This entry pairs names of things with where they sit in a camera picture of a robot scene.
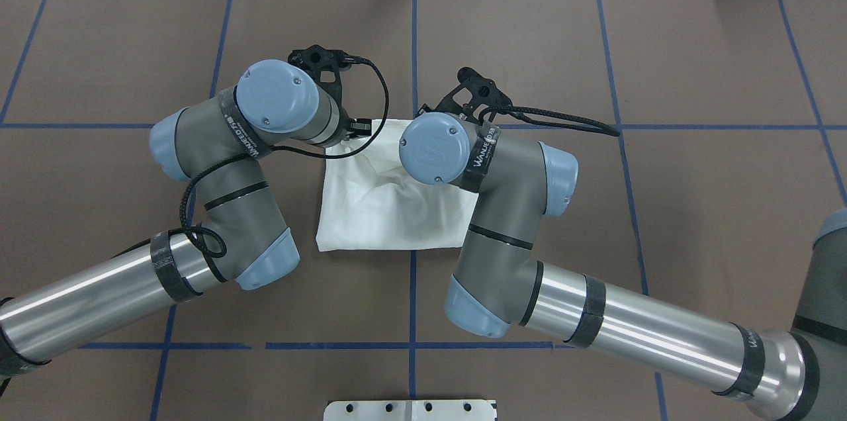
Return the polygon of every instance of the black cable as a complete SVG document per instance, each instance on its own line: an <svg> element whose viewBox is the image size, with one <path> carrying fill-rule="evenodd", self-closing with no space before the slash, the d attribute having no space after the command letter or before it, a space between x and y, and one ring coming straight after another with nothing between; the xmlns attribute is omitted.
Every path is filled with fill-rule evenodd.
<svg viewBox="0 0 847 421"><path fill-rule="evenodd" d="M479 113L478 119L482 121L485 115L492 114L502 114L502 115L510 115L515 117L522 122L531 123L532 125L541 125L541 126L553 126L553 128L568 128L572 130L584 131L584 132L599 132L599 134L607 134L609 136L618 137L621 132L617 131L614 126L610 126L605 124L604 122L598 122L598 120L592 120L586 117L578 117L575 115L568 115L566 113L559 113L558 111L544 110L541 108L532 108L532 107L488 107ZM539 115L542 117L555 118L557 120L566 120L567 122L577 122L580 125L571 125L569 123L559 123L559 122L547 122L546 120L536 120L534 118L527 117L524 113L529 113L530 115Z"/></svg>
<svg viewBox="0 0 847 421"><path fill-rule="evenodd" d="M9 387L9 381L12 381L11 378L6 378L3 381L3 384L0 384L0 398L3 397L3 393L6 392L6 388Z"/></svg>
<svg viewBox="0 0 847 421"><path fill-rule="evenodd" d="M324 159L324 160L339 160L339 159L342 159L342 158L350 158L350 156L354 156L354 155L357 155L357 154L363 152L363 150L368 148L370 146L370 144L373 143L373 140L376 140L376 137L379 136L379 132L381 132L382 128L385 126L385 120L388 119L388 107L389 107L388 84L385 83L385 78L382 76L382 72L379 71L379 69L377 68L375 63L373 63L372 61L369 61L368 59L365 59L363 57L355 57L354 56L354 57L351 57L351 63L366 65L366 66L369 66L370 68L372 68L373 72L379 78L379 83L382 84L382 89L383 89L383 92L385 93L385 106L384 106L384 110L383 110L383 113L382 113L382 120L381 120L381 122L379 122L379 127L376 129L375 132L373 132L373 134L371 135L369 140L366 141L362 146L360 146L356 150L352 150L352 152L349 152L349 153L344 153L343 155L323 155L321 153L307 152L306 150L294 148L293 146L271 146L270 148L274 152L292 152L292 153L297 153L298 155L312 156L312 158L320 158L320 159ZM185 234L185 237L187 237L188 241L191 241L191 245L196 247L197 250L200 250L200 252L202 252L202 254L204 256L208 256L208 257L212 257L212 258L221 258L221 257L225 256L226 252L227 252L226 244L224 243L224 238L222 238L220 236L220 234L216 233L212 229L204 228L202 226L189 226L188 225L188 201L191 200L191 194L193 194L194 188L197 186L197 183L200 183L200 180L202 180L203 177L206 177L209 174L214 173L215 171L219 170L220 168L224 167L225 165L233 164L234 162L239 162L241 160L248 159L250 157L251 156L248 155L248 153L241 153L241 155L232 156L232 158L227 158L224 161L221 161L221 162L218 162L217 164L211 165L211 167L206 168L205 170L203 170L199 174L197 174L197 176L194 176L188 182L188 185L185 186L185 191L182 192L182 199L179 201L179 228L170 229L169 231L167 231L167 237L170 237L170 236L173 236L173 235L176 235L176 234ZM220 246L220 250L217 250L217 252L215 252L215 250L209 249L208 246L206 245L206 240L204 240L203 237L199 237L199 236L202 236L202 235L208 235L212 239L215 239L215 242L217 242L218 246ZM130 252L130 250L135 250L135 249L138 249L139 247L143 247L143 246L146 246L148 244L150 244L149 239L142 240L139 243L137 243L136 245L130 246L129 248L123 250L123 252L118 253L117 255L115 255L115 257L121 256L121 255L123 255L127 252Z"/></svg>
<svg viewBox="0 0 847 421"><path fill-rule="evenodd" d="M342 158L350 158L350 156L358 155L359 153L364 152L365 148L368 148L370 144L373 143L373 140L376 140L376 137L379 135L379 132L381 132L382 128L385 126L385 120L388 119L388 84L385 83L385 78L382 76L382 72L380 72L379 69L376 68L376 65L374 65L373 62L370 62L368 59L365 59L363 57L353 58L355 59L354 63L366 65L373 69L373 72L379 78L379 83L382 84L382 90L385 93L385 107L382 111L382 120L381 122L379 122L379 127L376 129L375 132L373 132L373 135L371 135L369 140L366 141L365 144L363 144L362 146L358 147L356 150L352 150L352 152L349 153L344 153L343 155L324 155L321 153L312 153L307 152L306 150L301 150L300 148L295 148L293 146L271 146L270 149L272 149L274 152L292 152L297 153L298 155L312 156L312 158L320 158L322 160L339 160Z"/></svg>

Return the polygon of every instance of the white fabric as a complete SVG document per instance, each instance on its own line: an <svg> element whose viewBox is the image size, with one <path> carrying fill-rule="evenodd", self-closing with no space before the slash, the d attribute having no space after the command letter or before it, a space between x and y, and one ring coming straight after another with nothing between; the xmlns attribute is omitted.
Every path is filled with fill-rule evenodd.
<svg viewBox="0 0 847 421"><path fill-rule="evenodd" d="M373 129L379 120L373 120ZM450 185L424 185L400 165L400 135L409 120L386 120L356 156L326 161L318 234L321 252L461 247L477 195ZM344 141L328 155L349 153L368 138Z"/></svg>

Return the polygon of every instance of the white metal plate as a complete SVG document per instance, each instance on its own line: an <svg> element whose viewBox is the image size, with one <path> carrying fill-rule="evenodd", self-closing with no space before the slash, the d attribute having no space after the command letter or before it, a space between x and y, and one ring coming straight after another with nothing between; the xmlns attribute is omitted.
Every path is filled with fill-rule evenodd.
<svg viewBox="0 0 847 421"><path fill-rule="evenodd" d="M497 402L495 400L331 402L324 410L324 421L497 421Z"/></svg>

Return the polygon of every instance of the silver metal arm tube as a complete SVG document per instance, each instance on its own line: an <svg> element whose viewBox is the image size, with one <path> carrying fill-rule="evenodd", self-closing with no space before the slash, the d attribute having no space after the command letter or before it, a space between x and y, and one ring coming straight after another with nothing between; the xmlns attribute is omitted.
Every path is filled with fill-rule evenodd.
<svg viewBox="0 0 847 421"><path fill-rule="evenodd" d="M586 337L578 348L590 346L746 400L763 418L781 418L797 404L805 364L787 332L757 334L551 264L543 270L527 328L566 342Z"/></svg>
<svg viewBox="0 0 847 421"><path fill-rule="evenodd" d="M479 194L445 303L460 328L500 337L525 325L740 400L765 419L847 412L847 210L815 245L795 328L756 333L531 259L541 215L562 213L574 192L567 153L426 113L404 132L400 161L422 183Z"/></svg>
<svg viewBox="0 0 847 421"><path fill-rule="evenodd" d="M233 156L197 185L208 218L227 253L212 258L186 234L160 233L148 245L38 291L0 303L0 379L22 375L55 355L235 279L256 289L299 262L257 158L296 138L332 146L345 136L347 114L306 72L280 61L251 66L237 87L185 108L151 131L154 159L187 181ZM206 238L211 250L219 250Z"/></svg>
<svg viewBox="0 0 847 421"><path fill-rule="evenodd" d="M220 284L184 234L171 237L170 247L194 292ZM37 365L171 306L175 301L161 285L150 254L150 245L142 246L7 301L0 306L6 342L0 353ZM0 378L6 375L20 373L0 373Z"/></svg>

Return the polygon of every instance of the black tape band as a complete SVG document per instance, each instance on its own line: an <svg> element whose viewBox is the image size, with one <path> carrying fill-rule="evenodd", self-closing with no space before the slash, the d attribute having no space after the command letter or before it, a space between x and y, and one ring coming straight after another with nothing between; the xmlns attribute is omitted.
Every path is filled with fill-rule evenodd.
<svg viewBox="0 0 847 421"><path fill-rule="evenodd" d="M724 391L712 391L718 397L729 397L730 399L744 402L753 397L753 391L762 382L765 374L765 346L762 337L755 331L733 324L741 332L744 340L744 361L741 361L741 372L738 378L729 388Z"/></svg>
<svg viewBox="0 0 847 421"><path fill-rule="evenodd" d="M585 303L577 330L564 340L573 348L588 348L597 338L605 313L605 282L590 275L585 277Z"/></svg>
<svg viewBox="0 0 847 421"><path fill-rule="evenodd" d="M486 228L481 228L481 227L479 227L478 225L475 225L475 224L469 224L468 230L471 231L472 233L484 235L485 237L490 238L490 239L499 240L500 242L505 242L506 244L511 245L511 246L517 246L517 247L520 247L521 249L532 250L532 243L531 242L527 242L525 240L520 240L520 239L515 239L514 237L509 237L508 235L500 234L500 233L497 233L495 231L490 231Z"/></svg>
<svg viewBox="0 0 847 421"><path fill-rule="evenodd" d="M0 306L3 306L9 300L12 300L12 297L0 301ZM0 327L0 381L16 375L25 375L25 373L30 373L37 367L42 367L48 363L50 363L50 360L33 361L15 351L12 348L12 342L6 337L3 327Z"/></svg>
<svg viewBox="0 0 847 421"><path fill-rule="evenodd" d="M471 150L468 165L465 166L462 176L462 185L460 186L462 189L472 193L479 192L479 186L482 185L482 180L488 174L488 167L491 164L491 158L494 156L499 138L499 126L491 122L483 122L482 126L479 126L477 140Z"/></svg>
<svg viewBox="0 0 847 421"><path fill-rule="evenodd" d="M176 303L196 299L202 292L196 292L188 280L179 274L173 252L170 250L170 237L167 231L158 233L150 238L150 261L154 265L156 277L161 287Z"/></svg>
<svg viewBox="0 0 847 421"><path fill-rule="evenodd" d="M232 99L219 97L218 106L224 116L226 126L229 126L230 132L232 132L232 136L242 143L248 155L259 159L273 152L270 146L262 141L253 126L244 118L242 111L238 108L235 92L232 93Z"/></svg>
<svg viewBox="0 0 847 421"><path fill-rule="evenodd" d="M795 315L795 322L793 322L792 326L797 330L802 330L813 334L814 336L819 336L832 343L847 346L847 330L844 330L843 328L834 327L829 324L824 324L824 322L818 322L817 320L805 318L805 316L799 315Z"/></svg>
<svg viewBox="0 0 847 421"><path fill-rule="evenodd" d="M529 319L532 317L532 312L535 310L535 303L538 301L538 293L541 292L541 282L544 279L544 264L541 261L536 261L537 265L535 268L535 285L532 288L532 295L529 297L529 304L527 305L526 312L523 313L523 318L521 318L520 326L524 327Z"/></svg>
<svg viewBox="0 0 847 421"><path fill-rule="evenodd" d="M817 364L817 355L811 345L805 338L796 333L789 333L796 340L799 346L799 352L803 355L803 365L805 367L805 379L803 381L803 392L799 394L797 404L778 421L799 421L807 417L811 411L811 407L815 405L817 399L817 390L821 385L821 369Z"/></svg>
<svg viewBox="0 0 847 421"><path fill-rule="evenodd" d="M206 208L206 211L209 211L209 210L211 211L215 207L218 207L221 204L224 204L225 202L230 202L230 201L238 199L240 197L245 197L246 195L248 195L250 193L254 193L256 191L259 191L260 189L265 189L265 188L267 188L267 181L263 181L261 183L255 183L255 185L249 185L245 188L238 189L238 191L233 191L229 195L223 195L223 197L211 200L208 203L206 203L203 207Z"/></svg>

